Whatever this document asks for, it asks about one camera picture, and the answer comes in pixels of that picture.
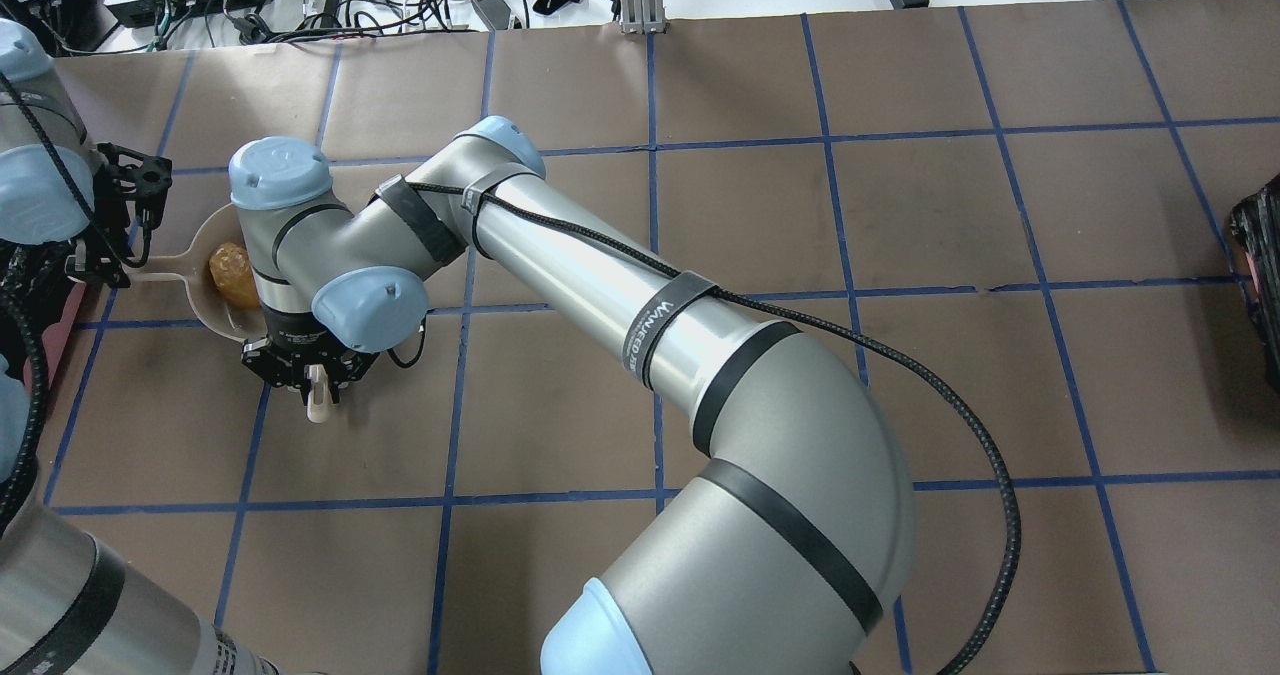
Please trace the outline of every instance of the black band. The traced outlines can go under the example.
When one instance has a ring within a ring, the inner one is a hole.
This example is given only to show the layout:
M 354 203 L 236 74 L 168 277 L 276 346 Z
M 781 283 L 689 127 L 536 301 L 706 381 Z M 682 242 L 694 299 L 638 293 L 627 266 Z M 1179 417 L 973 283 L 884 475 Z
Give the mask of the black band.
M 780 320 L 756 330 L 754 336 L 741 343 L 733 351 L 733 355 L 724 361 L 719 373 L 712 379 L 712 384 L 707 387 L 707 394 L 698 403 L 698 412 L 694 414 L 694 447 L 699 452 L 710 457 L 712 430 L 716 429 L 716 420 L 719 419 L 719 412 L 724 409 L 724 402 L 728 401 L 730 393 L 737 387 L 742 375 L 746 374 L 751 365 L 755 365 L 755 361 L 764 352 L 781 342 L 782 338 L 791 337 L 799 332 L 791 323 Z
M 288 222 L 284 223 L 284 227 L 280 228 L 280 232 L 275 233 L 275 242 L 271 243 L 273 265 L 275 265 L 276 268 L 280 266 L 280 264 L 276 263 L 276 254 L 280 252 L 280 243 L 284 242 L 284 236 L 289 234 L 289 231 L 292 231 L 293 227 L 301 223 L 302 220 L 306 220 L 307 218 L 315 215 L 316 213 L 324 213 L 325 210 L 343 210 L 347 214 L 351 213 L 351 210 L 347 210 L 346 205 L 338 202 L 325 202 L 324 205 L 312 205 L 306 210 L 300 210 L 296 215 L 293 215 L 292 218 L 288 219 Z
M 840 552 L 836 543 L 809 521 L 796 506 L 777 491 L 763 483 L 755 475 L 732 465 L 727 460 L 712 460 L 698 474 L 699 478 L 719 485 L 723 492 L 737 498 L 751 512 L 760 516 L 769 528 L 782 535 L 800 557 L 822 575 L 823 580 L 836 590 L 850 612 L 863 625 L 863 631 L 872 628 L 884 615 L 876 590 L 867 584 L 852 562 Z
M 636 319 L 631 320 L 631 327 L 622 338 L 622 366 L 644 383 L 644 387 L 653 389 L 653 383 L 649 382 L 649 365 L 653 362 L 653 352 L 658 348 L 662 333 L 676 320 L 676 315 L 714 287 L 716 283 L 686 270 L 653 293 Z
M 63 675 L 70 670 L 115 615 L 124 575 L 124 561 L 95 539 L 93 566 L 79 594 L 54 629 L 0 675 Z
M 435 210 L 411 188 L 404 178 L 396 175 L 385 183 L 378 186 L 378 195 L 392 209 L 392 213 L 413 231 L 422 247 L 429 251 L 431 259 L 440 265 L 448 265 L 457 260 L 466 251 L 458 238 L 453 237 L 449 228 L 435 215 Z
M 484 195 L 493 195 L 493 191 L 485 191 Z M 476 247 L 476 252 L 484 256 L 485 260 L 493 260 L 493 256 L 485 252 L 480 245 L 480 210 L 481 207 L 476 207 L 476 211 L 471 214 L 471 245 Z

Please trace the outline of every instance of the blue tape grid line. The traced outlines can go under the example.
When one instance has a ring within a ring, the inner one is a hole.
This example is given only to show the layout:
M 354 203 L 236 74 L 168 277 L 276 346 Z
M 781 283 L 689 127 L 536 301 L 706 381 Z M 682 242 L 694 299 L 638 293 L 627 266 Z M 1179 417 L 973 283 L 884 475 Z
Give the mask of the blue tape grid line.
M 1041 134 L 1041 133 L 1079 133 L 1079 132 L 1111 132 L 1111 131 L 1156 131 L 1165 128 L 1211 128 L 1228 126 L 1267 126 L 1280 124 L 1280 117 L 1267 118 L 1215 118 L 1203 120 L 1172 120 L 1172 122 L 1144 122 L 1144 123 L 1097 123 L 1083 126 L 1028 126 L 1020 128 L 1005 128 L 1009 134 Z M 618 152 L 663 152 L 668 150 L 727 150 L 735 147 L 777 147 L 787 145 L 820 145 L 823 142 L 868 142 L 868 141 L 893 141 L 893 140 L 928 140 L 947 137 L 980 137 L 995 136 L 992 128 L 973 128 L 956 131 L 909 131 L 890 133 L 855 133 L 832 134 L 828 137 L 781 137 L 759 140 L 719 140 L 705 142 L 649 142 L 636 145 L 618 145 L 602 147 L 562 147 L 543 150 L 544 158 L 562 158 L 567 155 L 611 155 Z M 408 155 L 398 158 L 360 158 L 351 160 L 333 160 L 330 165 L 335 168 L 351 168 L 357 165 L 407 165 L 420 164 L 430 159 L 431 152 L 424 155 Z M 175 175 L 209 175 L 225 172 L 225 168 L 175 168 Z
M 227 602 L 232 594 L 232 578 L 236 574 L 236 557 L 239 555 L 241 533 L 244 529 L 244 514 L 248 496 L 253 489 L 253 470 L 257 466 L 257 451 L 262 443 L 262 427 L 266 423 L 266 407 L 271 401 L 271 386 L 262 383 L 262 393 L 257 398 L 257 412 L 253 415 L 253 434 L 248 441 L 248 455 L 244 457 L 244 475 L 241 479 L 241 494 L 236 502 L 236 524 L 232 526 L 232 541 L 227 547 L 227 564 L 223 566 L 223 581 L 218 590 L 218 607 L 214 610 L 214 625 L 221 628 L 227 617 Z
M 1203 473 L 1133 473 L 1121 475 L 1102 475 L 1102 483 L 1108 487 L 1161 485 L 1187 483 L 1253 483 L 1280 480 L 1280 470 L 1217 470 Z M 1019 489 L 1046 488 L 1092 488 L 1092 475 L 1061 475 L 1047 478 L 1014 478 Z M 918 493 L 995 491 L 996 482 L 991 479 L 968 480 L 918 480 L 914 483 Z M 627 489 L 627 491 L 571 491 L 558 493 L 498 493 L 452 497 L 453 507 L 488 507 L 495 505 L 531 505 L 554 502 L 594 502 L 594 501 L 648 501 L 655 497 L 672 498 L 680 494 L 680 488 Z M 177 515 L 198 512 L 301 512 L 315 510 L 381 510 L 397 507 L 444 507 L 444 497 L 385 497 L 360 500 L 291 500 L 261 502 L 188 502 L 159 505 L 63 505 L 54 511 L 65 516 L 92 515 Z
M 987 110 L 991 114 L 991 124 L 996 128 L 996 143 L 1000 146 L 1000 156 L 1005 163 L 1005 170 L 1009 175 L 1009 187 L 1012 191 L 1014 202 L 1018 206 L 1018 213 L 1023 220 L 1023 228 L 1027 232 L 1027 246 L 1030 250 L 1032 261 L 1036 266 L 1036 278 L 1039 281 L 1041 296 L 1044 298 L 1044 309 L 1048 313 L 1050 327 L 1053 332 L 1053 341 L 1057 346 L 1059 359 L 1062 362 L 1062 374 L 1066 378 L 1068 392 L 1071 396 L 1071 406 L 1075 410 L 1075 420 L 1080 430 L 1080 443 L 1083 443 L 1085 457 L 1089 462 L 1089 473 L 1093 478 L 1094 491 L 1098 497 L 1098 506 L 1102 511 L 1102 520 L 1106 525 L 1107 538 L 1111 542 L 1111 552 L 1115 557 L 1116 574 L 1120 576 L 1120 588 L 1124 589 L 1125 606 L 1129 610 L 1129 620 L 1133 625 L 1134 639 L 1138 646 L 1138 652 L 1142 655 L 1143 666 L 1148 671 L 1156 670 L 1155 660 L 1151 655 L 1151 647 L 1147 643 L 1147 630 L 1142 624 L 1142 614 L 1138 610 L 1138 601 L 1134 597 L 1133 584 L 1129 579 L 1129 567 L 1125 565 L 1124 548 L 1120 543 L 1120 534 L 1116 530 L 1115 516 L 1111 512 L 1111 501 L 1107 497 L 1106 483 L 1102 480 L 1102 469 L 1098 464 L 1098 456 L 1093 447 L 1093 435 L 1089 432 L 1088 416 L 1084 412 L 1084 402 L 1080 398 L 1079 387 L 1075 383 L 1075 370 L 1071 366 L 1071 356 L 1068 352 L 1066 339 L 1062 334 L 1062 325 L 1057 318 L 1057 307 L 1053 304 L 1053 293 L 1048 287 L 1048 278 L 1044 275 L 1044 264 L 1041 260 L 1039 247 L 1036 242 L 1036 232 L 1032 228 L 1030 214 L 1027 210 L 1027 204 L 1023 201 L 1021 187 L 1018 183 L 1018 174 L 1014 170 L 1014 161 L 1009 151 L 1009 143 L 1006 142 L 1004 129 L 1000 124 L 1000 114 L 996 110 L 996 101 L 992 97 L 991 85 L 987 81 L 987 73 L 982 65 L 982 56 L 978 53 L 978 42 L 974 40 L 973 28 L 969 26 L 969 15 L 964 8 L 957 8 L 956 13 L 960 18 L 960 24 L 964 28 L 965 40 L 969 45 L 969 54 L 973 55 L 974 69 L 978 73 L 978 83 L 982 86 L 983 99 L 987 101 Z
M 316 126 L 316 147 L 324 147 L 324 133 L 329 128 L 329 109 L 333 108 L 333 94 L 338 88 L 338 68 L 342 67 L 342 44 L 333 49 L 333 65 L 329 65 L 329 86 L 325 87 L 324 105 L 320 106 L 320 124 Z
M 902 672 L 913 675 L 911 666 L 911 639 L 906 634 L 906 615 L 902 612 L 902 598 L 893 601 L 893 630 L 897 634 L 897 660 L 902 665 Z
M 658 205 L 658 65 L 657 45 L 653 32 L 645 33 L 645 101 L 649 110 L 649 250 L 659 252 L 659 205 Z M 663 443 L 664 420 L 662 416 L 662 397 L 653 393 L 653 488 L 654 512 L 662 515 L 667 498 L 662 496 L 667 487 L 667 456 Z
M 187 95 L 187 83 L 191 82 L 191 72 L 196 65 L 196 56 L 198 51 L 192 50 L 187 54 L 187 61 L 182 67 L 182 77 L 178 78 L 178 90 L 173 95 L 173 105 L 169 106 L 169 114 L 165 117 L 164 129 L 160 132 L 160 142 L 156 142 L 156 156 L 163 158 L 166 149 L 169 147 L 169 136 L 173 134 L 173 126 L 178 120 L 178 110 L 182 108 L 182 100 Z M 129 233 L 129 245 L 133 245 L 133 232 Z M 97 320 L 99 329 L 93 333 L 93 343 L 90 347 L 88 357 L 84 360 L 84 370 L 81 373 L 81 382 L 76 386 L 76 397 L 72 400 L 72 409 L 67 415 L 67 425 L 63 428 L 63 435 L 58 442 L 58 453 L 54 455 L 54 464 L 49 469 L 49 480 L 45 483 L 45 492 L 41 496 L 41 501 L 45 505 L 50 505 L 54 500 L 54 491 L 58 488 L 58 479 L 63 473 L 63 464 L 67 461 L 67 451 L 72 444 L 72 434 L 76 432 L 76 421 L 79 419 L 79 409 L 84 402 L 84 391 L 88 388 L 88 377 L 93 373 L 93 364 L 97 361 L 97 354 L 102 347 L 102 336 L 105 329 L 102 325 L 110 323 L 111 310 L 115 309 L 115 292 L 111 291 L 106 296 L 106 305 L 102 306 L 102 315 Z
M 861 332 L 861 319 L 858 315 L 858 291 L 854 282 L 854 268 L 849 259 L 849 242 L 845 238 L 845 210 L 840 204 L 840 182 L 836 177 L 836 155 L 832 151 L 831 126 L 827 119 L 827 97 L 822 91 L 822 73 L 818 68 L 818 54 L 813 47 L 813 31 L 809 28 L 809 15 L 800 15 L 800 29 L 804 33 L 805 53 L 809 56 L 809 73 L 813 77 L 813 94 L 818 104 L 818 124 L 822 128 L 822 152 L 827 163 L 827 190 L 831 195 L 831 214 L 836 224 L 836 247 L 840 251 L 840 269 L 845 274 L 845 297 L 849 300 L 849 320 L 855 332 Z M 855 346 L 858 375 L 868 383 L 867 354 Z
M 1175 124 L 1174 115 L 1169 110 L 1169 104 L 1165 102 L 1165 95 L 1160 90 L 1160 83 L 1156 81 L 1156 72 L 1151 68 L 1151 60 L 1147 59 L 1147 51 L 1142 47 L 1142 41 L 1138 38 L 1138 31 L 1134 28 L 1132 15 L 1129 15 L 1129 6 L 1125 5 L 1124 0 L 1116 0 L 1116 8 L 1120 9 L 1120 17 L 1124 19 L 1125 29 L 1129 32 L 1129 40 L 1133 41 L 1133 49 L 1138 55 L 1138 61 L 1142 63 L 1142 72 L 1147 74 L 1147 83 L 1151 86 L 1151 92 L 1156 96 L 1156 104 L 1160 106 L 1160 114 L 1165 118 L 1165 123 L 1161 123 L 1161 126 L 1169 128 L 1170 137 L 1174 138 L 1174 146 L 1178 149 L 1178 156 L 1183 161 L 1183 168 L 1187 170 L 1187 177 L 1192 183 L 1192 188 L 1196 191 L 1196 197 L 1199 200 L 1199 204 L 1204 210 L 1204 216 L 1208 219 L 1210 227 L 1213 228 L 1213 237 L 1217 238 L 1217 245 L 1222 250 L 1222 256 L 1225 256 L 1226 264 L 1234 273 L 1235 264 L 1231 260 L 1231 251 L 1226 245 L 1226 236 L 1222 233 L 1222 225 L 1217 222 L 1217 215 L 1213 214 L 1213 205 L 1208 201 L 1208 196 L 1204 195 L 1204 188 L 1201 186 L 1199 175 L 1196 174 L 1196 167 L 1192 165 L 1190 155 L 1187 151 L 1187 146 L 1183 143 L 1183 136 L 1178 132 L 1178 126 Z
M 493 91 L 493 60 L 498 37 L 490 31 L 485 50 L 484 86 L 480 92 L 480 117 L 489 117 Z M 476 248 L 467 248 L 467 279 L 462 293 L 462 323 L 458 333 L 458 362 L 453 374 L 453 416 L 449 420 L 449 452 L 444 470 L 444 500 L 440 512 L 440 539 L 435 552 L 435 584 L 431 593 L 431 630 L 426 646 L 426 672 L 435 675 L 440 667 L 440 638 L 444 630 L 444 584 L 449 565 L 449 534 L 453 529 L 453 493 L 458 476 L 458 444 L 462 434 L 463 387 L 467 371 L 467 346 L 471 334 L 471 302 L 475 297 Z
M 1147 281 L 1075 281 L 1047 283 L 1051 291 L 1062 289 L 1111 289 L 1111 288 L 1147 288 L 1147 287 L 1192 287 L 1192 286 L 1222 286 L 1238 283 L 1234 275 L 1213 275 L 1206 278 L 1152 278 Z M 855 288 L 854 295 L 867 297 L 918 297 L 933 295 L 975 295 L 979 292 L 1039 292 L 1039 283 L 1011 283 L 993 288 L 979 288 L 977 286 L 923 286 L 908 288 Z M 765 300 L 771 302 L 790 302 L 797 300 L 838 300 L 849 297 L 846 291 L 797 291 L 797 292 L 759 292 L 749 293 L 748 297 Z M 511 305 L 472 305 L 471 314 L 494 313 L 543 313 L 552 310 L 545 302 L 515 302 Z M 461 315 L 462 307 L 433 307 L 429 316 L 435 315 Z M 136 330 L 146 328 L 205 328 L 201 320 L 99 320 L 91 323 L 76 323 L 74 330 Z

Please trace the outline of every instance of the robotic arm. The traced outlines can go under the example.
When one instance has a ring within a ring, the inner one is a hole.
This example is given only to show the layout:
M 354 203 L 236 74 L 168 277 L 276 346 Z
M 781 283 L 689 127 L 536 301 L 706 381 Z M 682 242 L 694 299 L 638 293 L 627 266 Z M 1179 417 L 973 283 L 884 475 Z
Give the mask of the robotic arm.
M 73 242 L 73 279 L 129 286 L 129 215 L 143 241 L 164 218 L 173 164 L 111 143 L 93 145 L 54 72 L 52 59 L 27 28 L 0 19 L 0 240 L 38 246 Z M 76 193 L 67 182 L 74 183 Z
M 14 79 L 12 63 L 0 59 L 0 70 Z M 5 122 L 4 137 L 14 133 Z M 72 161 L 92 154 L 77 150 L 74 128 L 58 137 L 69 138 L 56 152 L 79 182 L 83 173 Z M 65 227 L 58 237 L 82 232 L 83 213 L 69 205 L 69 188 L 58 187 L 41 163 L 24 161 L 35 173 L 28 184 L 46 188 L 31 201 L 33 211 L 67 206 L 47 227 Z M 6 167 L 0 195 L 27 192 L 5 191 L 15 172 L 28 170 Z M 426 314 L 422 281 L 475 247 L 687 412 L 694 443 L 710 459 L 585 584 L 544 642 L 543 674 L 845 674 L 900 594 L 913 553 L 911 479 L 878 407 L 814 338 L 783 320 L 748 318 L 730 305 L 745 298 L 671 268 L 561 195 L 544 174 L 538 150 L 511 122 L 486 118 L 407 178 L 380 186 L 353 215 L 310 143 L 265 138 L 243 146 L 230 163 L 230 197 L 268 324 L 264 338 L 244 343 L 243 361 L 276 386 L 315 382 L 303 370 L 316 368 L 334 388 L 357 380 Z M 0 197 L 0 220 L 24 213 L 13 202 Z M 1001 583 L 979 629 L 947 666 L 956 672 L 980 648 L 1007 596 L 1018 558 L 1016 502 L 995 444 L 968 406 L 909 362 L 972 419 L 1006 496 L 1010 543 Z M 18 428 L 20 412 L 0 402 L 0 435 Z M 0 517 L 0 675 L 279 675 L 41 505 L 31 473 L 3 478 L 0 516 L 9 515 L 14 493 L 22 505 L 12 519 Z
M 911 560 L 911 480 L 877 406 L 791 324 L 517 214 L 644 250 L 544 173 L 532 143 L 492 117 L 352 215 L 310 143 L 243 146 L 232 201 L 271 337 L 319 328 L 387 350 L 428 309 L 421 279 L 476 247 L 687 412 L 712 459 L 586 584 L 545 640 L 544 675 L 846 672 Z

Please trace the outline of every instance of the white handle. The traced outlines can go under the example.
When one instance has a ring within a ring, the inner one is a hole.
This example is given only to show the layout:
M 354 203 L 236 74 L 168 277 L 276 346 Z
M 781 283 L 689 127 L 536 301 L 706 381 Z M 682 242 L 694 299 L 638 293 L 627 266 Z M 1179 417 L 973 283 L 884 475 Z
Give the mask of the white handle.
M 311 392 L 307 393 L 307 420 L 326 423 L 333 415 L 333 401 L 329 400 L 329 373 L 324 365 L 307 365 L 307 379 Z

